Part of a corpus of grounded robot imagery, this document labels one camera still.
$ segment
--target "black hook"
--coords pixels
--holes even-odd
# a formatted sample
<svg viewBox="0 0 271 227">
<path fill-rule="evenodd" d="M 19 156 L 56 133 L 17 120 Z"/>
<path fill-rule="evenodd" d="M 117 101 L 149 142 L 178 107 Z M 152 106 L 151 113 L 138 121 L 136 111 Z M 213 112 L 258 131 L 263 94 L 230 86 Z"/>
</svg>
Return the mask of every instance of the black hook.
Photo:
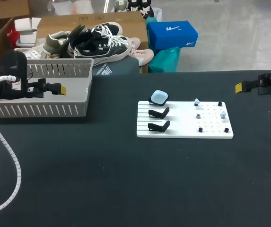
<svg viewBox="0 0 271 227">
<path fill-rule="evenodd" d="M 148 124 L 149 131 L 151 130 L 151 131 L 158 131 L 158 132 L 165 132 L 169 126 L 170 126 L 170 121 L 167 121 L 164 124 L 164 126 L 160 126 L 160 125 L 152 124 L 152 123 Z"/>
<path fill-rule="evenodd" d="M 160 118 L 160 119 L 164 119 L 167 114 L 169 113 L 170 111 L 170 108 L 167 107 L 162 113 L 160 112 L 157 112 L 155 110 L 149 110 L 149 117 L 153 116 L 153 117 L 157 117 L 157 118 Z"/>
</svg>

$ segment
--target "nike logo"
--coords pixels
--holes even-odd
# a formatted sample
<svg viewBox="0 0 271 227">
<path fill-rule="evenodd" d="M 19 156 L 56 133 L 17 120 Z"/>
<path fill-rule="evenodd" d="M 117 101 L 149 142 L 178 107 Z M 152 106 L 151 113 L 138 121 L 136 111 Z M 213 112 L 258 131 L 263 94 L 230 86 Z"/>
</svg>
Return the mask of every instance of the nike logo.
<svg viewBox="0 0 271 227">
<path fill-rule="evenodd" d="M 171 31 L 171 30 L 174 30 L 174 29 L 177 29 L 177 28 L 179 28 L 179 26 L 177 26 L 177 27 L 167 27 L 167 31 Z"/>
</svg>

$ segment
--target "blue shoe box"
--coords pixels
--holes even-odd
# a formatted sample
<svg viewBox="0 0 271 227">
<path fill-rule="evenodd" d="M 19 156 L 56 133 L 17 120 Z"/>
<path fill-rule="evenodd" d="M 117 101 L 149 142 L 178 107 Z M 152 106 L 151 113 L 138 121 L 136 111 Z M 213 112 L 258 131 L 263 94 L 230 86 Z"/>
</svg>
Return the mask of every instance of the blue shoe box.
<svg viewBox="0 0 271 227">
<path fill-rule="evenodd" d="M 154 50 L 194 47 L 198 38 L 189 21 L 150 22 L 147 30 Z"/>
</svg>

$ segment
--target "white sneaker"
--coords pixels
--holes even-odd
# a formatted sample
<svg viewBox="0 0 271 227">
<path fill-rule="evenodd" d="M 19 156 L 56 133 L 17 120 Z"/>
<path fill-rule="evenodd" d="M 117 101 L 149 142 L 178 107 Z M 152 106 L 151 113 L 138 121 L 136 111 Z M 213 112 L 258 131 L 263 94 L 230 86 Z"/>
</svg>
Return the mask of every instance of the white sneaker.
<svg viewBox="0 0 271 227">
<path fill-rule="evenodd" d="M 132 48 L 130 54 L 131 57 L 136 58 L 139 60 L 139 65 L 140 67 L 143 65 L 148 64 L 150 61 L 152 61 L 154 57 L 154 53 L 152 50 L 135 50 Z"/>
<path fill-rule="evenodd" d="M 25 50 L 23 48 L 16 48 L 14 50 L 23 52 L 28 59 L 40 59 L 42 58 L 43 46 L 44 44 L 41 44 L 39 46 L 32 47 L 29 50 Z"/>
</svg>

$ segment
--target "teal bag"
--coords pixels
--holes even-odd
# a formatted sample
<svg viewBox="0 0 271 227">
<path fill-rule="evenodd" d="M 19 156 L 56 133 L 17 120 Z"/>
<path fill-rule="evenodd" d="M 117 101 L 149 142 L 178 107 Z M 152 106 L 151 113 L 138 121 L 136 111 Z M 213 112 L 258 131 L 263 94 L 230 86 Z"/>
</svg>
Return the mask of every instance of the teal bag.
<svg viewBox="0 0 271 227">
<path fill-rule="evenodd" d="M 162 50 L 149 63 L 149 72 L 176 72 L 181 48 Z"/>
<path fill-rule="evenodd" d="M 150 22 L 158 22 L 156 17 L 147 17 L 147 19 L 145 20 L 145 23 L 146 23 L 146 27 L 148 26 L 148 24 Z"/>
</svg>

